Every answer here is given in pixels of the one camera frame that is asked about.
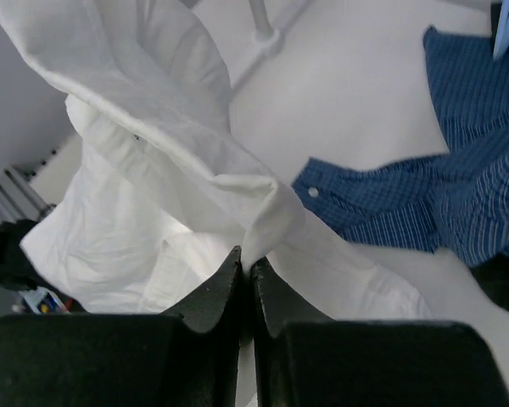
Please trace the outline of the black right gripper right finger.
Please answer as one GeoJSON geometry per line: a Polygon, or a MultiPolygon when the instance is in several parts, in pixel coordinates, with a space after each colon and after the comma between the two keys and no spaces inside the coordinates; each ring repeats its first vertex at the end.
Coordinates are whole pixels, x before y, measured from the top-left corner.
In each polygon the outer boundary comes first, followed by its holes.
{"type": "Polygon", "coordinates": [[[488,344],[453,321],[336,321],[262,259],[250,272],[261,406],[509,406],[488,344]]]}

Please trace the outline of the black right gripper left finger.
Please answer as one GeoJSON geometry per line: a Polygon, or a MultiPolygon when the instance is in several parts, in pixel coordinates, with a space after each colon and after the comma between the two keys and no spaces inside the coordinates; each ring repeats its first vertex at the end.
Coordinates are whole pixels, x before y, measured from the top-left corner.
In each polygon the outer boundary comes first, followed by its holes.
{"type": "Polygon", "coordinates": [[[0,318],[0,406],[232,406],[240,248],[168,310],[0,318]]]}

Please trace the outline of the white shirt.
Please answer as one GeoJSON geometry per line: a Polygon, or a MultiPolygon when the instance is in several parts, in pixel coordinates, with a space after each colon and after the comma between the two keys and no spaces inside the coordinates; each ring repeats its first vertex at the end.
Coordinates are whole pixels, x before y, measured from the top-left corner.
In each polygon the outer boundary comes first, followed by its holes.
{"type": "Polygon", "coordinates": [[[23,60],[64,92],[81,167],[23,241],[41,275],[90,311],[155,313],[233,246],[268,256],[333,315],[421,319],[422,295],[305,209],[232,135],[217,47],[179,1],[0,1],[23,60]]]}

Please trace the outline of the light blue hanger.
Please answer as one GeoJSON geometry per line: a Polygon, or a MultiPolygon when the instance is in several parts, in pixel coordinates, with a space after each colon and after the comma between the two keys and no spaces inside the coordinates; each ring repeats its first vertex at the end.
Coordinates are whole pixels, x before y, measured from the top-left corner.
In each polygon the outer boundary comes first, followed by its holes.
{"type": "Polygon", "coordinates": [[[493,59],[501,59],[509,48],[509,0],[501,2],[500,13],[495,31],[493,59]]]}

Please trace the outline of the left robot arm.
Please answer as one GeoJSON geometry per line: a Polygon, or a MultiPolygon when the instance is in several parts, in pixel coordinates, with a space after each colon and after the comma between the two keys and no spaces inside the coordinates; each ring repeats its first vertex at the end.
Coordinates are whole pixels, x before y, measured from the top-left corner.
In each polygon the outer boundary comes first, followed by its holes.
{"type": "Polygon", "coordinates": [[[25,235],[36,225],[34,220],[0,223],[0,287],[19,295],[20,313],[70,313],[75,309],[75,300],[46,282],[20,246],[25,235]]]}

